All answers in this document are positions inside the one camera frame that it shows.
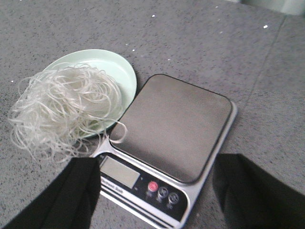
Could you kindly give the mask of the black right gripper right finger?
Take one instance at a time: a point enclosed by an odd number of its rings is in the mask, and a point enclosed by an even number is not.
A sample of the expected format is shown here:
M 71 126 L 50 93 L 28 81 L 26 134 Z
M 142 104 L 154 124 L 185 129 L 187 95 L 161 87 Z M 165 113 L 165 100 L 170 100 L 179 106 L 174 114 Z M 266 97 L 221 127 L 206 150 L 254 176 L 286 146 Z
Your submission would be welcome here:
M 303 229 L 305 196 L 241 154 L 219 154 L 213 188 L 231 229 Z

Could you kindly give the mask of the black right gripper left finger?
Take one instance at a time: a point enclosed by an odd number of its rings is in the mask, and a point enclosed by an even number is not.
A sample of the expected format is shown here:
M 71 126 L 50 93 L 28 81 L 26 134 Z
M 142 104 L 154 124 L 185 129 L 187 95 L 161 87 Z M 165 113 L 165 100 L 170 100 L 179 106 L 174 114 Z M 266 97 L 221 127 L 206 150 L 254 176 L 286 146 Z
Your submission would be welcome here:
M 101 188 L 96 158 L 73 158 L 6 229 L 88 229 Z

